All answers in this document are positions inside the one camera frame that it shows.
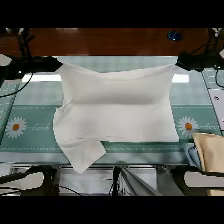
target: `white towel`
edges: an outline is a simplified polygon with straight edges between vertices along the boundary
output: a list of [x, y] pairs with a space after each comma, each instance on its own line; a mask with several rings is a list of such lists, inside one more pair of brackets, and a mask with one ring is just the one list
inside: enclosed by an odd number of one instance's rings
[[100, 141], [178, 141], [169, 102], [178, 69], [166, 65], [98, 73], [66, 64], [59, 68], [64, 101], [53, 128], [73, 168], [82, 173], [104, 155]]

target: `table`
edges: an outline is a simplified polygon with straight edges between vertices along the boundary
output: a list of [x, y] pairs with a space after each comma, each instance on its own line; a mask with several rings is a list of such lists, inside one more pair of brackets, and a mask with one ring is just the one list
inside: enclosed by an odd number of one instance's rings
[[[60, 60], [97, 72], [110, 72], [174, 64], [177, 57], [65, 56], [60, 57]], [[58, 80], [59, 75], [35, 73], [32, 80], [46, 77]], [[194, 119], [199, 132], [222, 135], [202, 74], [182, 70], [180, 74], [175, 75], [173, 81], [170, 102], [180, 142], [103, 142], [107, 153], [95, 164], [187, 164], [183, 148], [192, 145], [193, 140], [177, 127], [184, 117], [189, 121]], [[9, 137], [5, 131], [0, 146], [0, 162], [69, 164], [55, 141], [52, 129], [55, 109], [61, 106], [62, 100], [60, 81], [33, 81], [19, 92], [12, 105], [8, 122], [14, 122], [16, 118], [17, 122], [25, 121], [27, 127], [16, 138]]]

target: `folded cloth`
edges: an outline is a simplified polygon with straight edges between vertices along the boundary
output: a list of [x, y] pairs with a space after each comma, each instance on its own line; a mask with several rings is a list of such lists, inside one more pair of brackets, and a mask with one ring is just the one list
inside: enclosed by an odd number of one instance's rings
[[184, 151], [189, 165], [196, 166], [198, 169], [201, 169], [201, 162], [196, 147], [195, 146], [184, 147]]
[[[214, 134], [194, 133], [195, 145], [201, 160], [202, 170], [224, 173], [224, 137]], [[224, 196], [222, 190], [210, 190], [211, 196]]]
[[63, 64], [64, 100], [54, 115], [56, 141], [84, 172], [105, 154], [100, 141], [177, 142], [169, 101], [176, 65], [98, 73]]

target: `wooden floor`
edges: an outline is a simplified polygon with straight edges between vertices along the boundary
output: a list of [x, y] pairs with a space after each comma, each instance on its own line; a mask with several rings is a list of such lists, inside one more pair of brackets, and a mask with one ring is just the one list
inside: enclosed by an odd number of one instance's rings
[[[181, 32], [179, 42], [167, 38]], [[190, 52], [208, 40], [207, 28], [32, 28], [29, 44], [33, 56], [158, 55]], [[19, 56], [16, 37], [0, 38], [0, 54]]]

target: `beige cloth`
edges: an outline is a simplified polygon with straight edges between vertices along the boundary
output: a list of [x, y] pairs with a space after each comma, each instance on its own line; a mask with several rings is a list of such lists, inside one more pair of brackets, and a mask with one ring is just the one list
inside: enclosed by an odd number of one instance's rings
[[[224, 173], [224, 137], [214, 134], [193, 134], [201, 160], [202, 170]], [[211, 196], [224, 196], [224, 191], [211, 190]]]

